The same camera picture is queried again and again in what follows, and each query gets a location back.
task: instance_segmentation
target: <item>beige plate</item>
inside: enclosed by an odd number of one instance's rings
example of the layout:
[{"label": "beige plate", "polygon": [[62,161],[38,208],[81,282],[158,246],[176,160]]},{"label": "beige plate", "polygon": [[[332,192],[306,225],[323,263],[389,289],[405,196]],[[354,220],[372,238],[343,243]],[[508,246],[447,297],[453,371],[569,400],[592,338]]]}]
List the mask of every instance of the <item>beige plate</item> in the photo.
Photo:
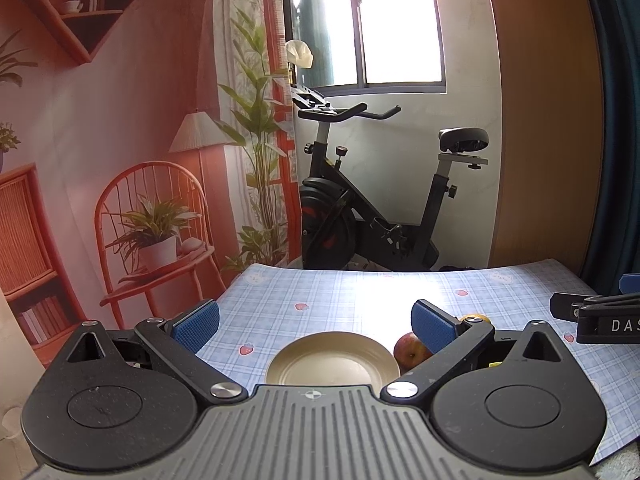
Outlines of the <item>beige plate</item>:
[{"label": "beige plate", "polygon": [[376,396],[400,376],[398,363],[380,343],[351,332],[321,332],[295,340],[272,359],[267,384],[343,386],[371,384]]}]

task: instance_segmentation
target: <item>window pane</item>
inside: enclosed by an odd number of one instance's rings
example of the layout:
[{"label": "window pane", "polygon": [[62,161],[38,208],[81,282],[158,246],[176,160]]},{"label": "window pane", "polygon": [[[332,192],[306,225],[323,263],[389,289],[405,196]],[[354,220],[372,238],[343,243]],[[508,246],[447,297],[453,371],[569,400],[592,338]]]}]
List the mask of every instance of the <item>window pane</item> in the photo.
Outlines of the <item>window pane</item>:
[{"label": "window pane", "polygon": [[442,80],[433,0],[361,0],[368,83]]},{"label": "window pane", "polygon": [[309,87],[356,84],[351,0],[291,0],[293,37],[305,41],[314,65],[299,70]]}]

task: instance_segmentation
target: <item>window sill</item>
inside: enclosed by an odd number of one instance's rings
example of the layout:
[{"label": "window sill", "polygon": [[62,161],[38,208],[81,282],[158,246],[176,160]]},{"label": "window sill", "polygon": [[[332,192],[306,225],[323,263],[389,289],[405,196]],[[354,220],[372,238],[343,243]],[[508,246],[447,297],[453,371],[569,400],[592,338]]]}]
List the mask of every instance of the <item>window sill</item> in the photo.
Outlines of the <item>window sill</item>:
[{"label": "window sill", "polygon": [[350,95],[371,94],[446,94],[444,85],[380,85],[368,88],[353,88],[351,86],[324,86],[313,88],[324,97],[344,97]]}]

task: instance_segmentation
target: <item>window frame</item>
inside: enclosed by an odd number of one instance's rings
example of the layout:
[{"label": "window frame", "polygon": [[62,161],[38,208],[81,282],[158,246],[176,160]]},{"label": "window frame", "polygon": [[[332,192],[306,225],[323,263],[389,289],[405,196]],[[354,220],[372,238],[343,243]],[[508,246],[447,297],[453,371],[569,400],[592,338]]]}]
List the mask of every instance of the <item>window frame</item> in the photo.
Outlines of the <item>window frame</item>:
[{"label": "window frame", "polygon": [[[351,16],[353,18],[354,50],[356,56],[356,75],[358,82],[348,85],[331,85],[316,87],[327,97],[364,95],[364,94],[390,94],[390,93],[435,93],[444,94],[447,92],[447,81],[444,63],[444,47],[442,44],[442,28],[440,27],[440,11],[438,1],[433,0],[433,8],[436,13],[436,28],[438,31],[438,46],[440,47],[440,73],[441,81],[427,82],[394,82],[394,83],[368,83],[365,63],[364,40],[362,37],[362,23],[360,19],[360,1],[351,0]],[[282,0],[284,12],[285,41],[293,39],[293,21],[291,0]]]}]

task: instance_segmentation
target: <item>white flower pot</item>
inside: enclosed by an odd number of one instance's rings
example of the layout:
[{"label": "white flower pot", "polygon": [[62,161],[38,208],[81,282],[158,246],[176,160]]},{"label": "white flower pot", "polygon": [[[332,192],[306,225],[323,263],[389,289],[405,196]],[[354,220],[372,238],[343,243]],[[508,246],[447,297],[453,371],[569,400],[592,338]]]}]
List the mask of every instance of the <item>white flower pot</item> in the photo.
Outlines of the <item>white flower pot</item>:
[{"label": "white flower pot", "polygon": [[149,272],[172,264],[178,259],[175,250],[175,236],[149,247],[143,247],[138,250],[138,253],[140,254],[140,263]]}]

